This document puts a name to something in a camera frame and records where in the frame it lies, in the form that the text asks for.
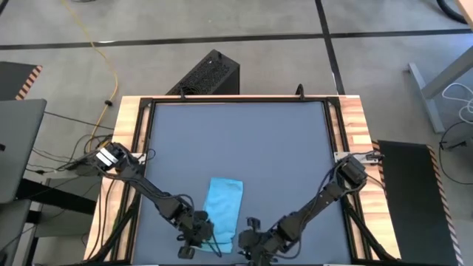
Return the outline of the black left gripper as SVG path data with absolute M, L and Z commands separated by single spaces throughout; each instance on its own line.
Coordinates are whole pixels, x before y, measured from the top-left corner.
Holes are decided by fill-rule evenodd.
M 177 241 L 185 242 L 186 245 L 201 247 L 203 243 L 212 239 L 214 234 L 214 223 L 208 219 L 206 211 L 195 211 L 194 219 L 183 222 L 179 226 L 180 234 Z M 195 249 L 190 246 L 182 246 L 178 251 L 180 259 L 193 259 Z

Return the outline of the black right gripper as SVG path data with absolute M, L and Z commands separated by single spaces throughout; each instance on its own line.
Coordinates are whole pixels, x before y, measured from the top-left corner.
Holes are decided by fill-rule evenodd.
M 245 257 L 247 266 L 272 265 L 278 262 L 276 253 L 284 246 L 284 239 L 275 231 L 257 232 L 261 221 L 255 217 L 247 218 L 252 229 L 239 234 L 240 255 Z

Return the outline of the teal knitted towel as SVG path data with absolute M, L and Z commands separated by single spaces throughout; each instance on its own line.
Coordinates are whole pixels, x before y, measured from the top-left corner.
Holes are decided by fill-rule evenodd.
M 243 182 L 212 177 L 203 208 L 214 224 L 214 236 L 200 250 L 231 253 L 242 204 Z

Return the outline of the black desk beam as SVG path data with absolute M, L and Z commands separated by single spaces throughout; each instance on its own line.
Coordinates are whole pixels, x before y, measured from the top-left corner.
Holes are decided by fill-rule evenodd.
M 58 189 L 71 182 L 66 180 L 56 187 L 49 187 L 32 180 L 23 179 L 16 192 L 17 200 L 31 200 L 45 205 L 52 205 L 68 211 L 93 215 L 96 201 Z

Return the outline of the black computer tower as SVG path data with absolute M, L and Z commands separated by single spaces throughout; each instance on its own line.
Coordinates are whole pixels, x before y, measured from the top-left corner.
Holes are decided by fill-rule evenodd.
M 166 95 L 238 95 L 240 65 L 217 50 L 207 54 Z

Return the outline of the black mat striped edge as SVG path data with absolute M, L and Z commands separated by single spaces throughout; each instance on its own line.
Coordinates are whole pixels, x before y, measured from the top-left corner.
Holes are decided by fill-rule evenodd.
M 425 144 L 377 140 L 379 164 L 401 260 L 464 266 L 435 153 Z
M 0 101 L 24 100 L 42 69 L 41 65 L 0 61 Z

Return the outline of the grey metal table leg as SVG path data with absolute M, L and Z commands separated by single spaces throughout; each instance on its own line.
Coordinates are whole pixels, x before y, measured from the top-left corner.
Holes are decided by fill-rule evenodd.
M 414 63 L 408 64 L 408 71 L 413 79 L 415 88 L 420 92 L 421 100 L 429 116 L 435 133 L 445 132 L 434 97 L 440 94 L 448 85 L 473 68 L 473 46 L 468 48 L 459 58 L 448 65 L 429 83 L 423 79 Z

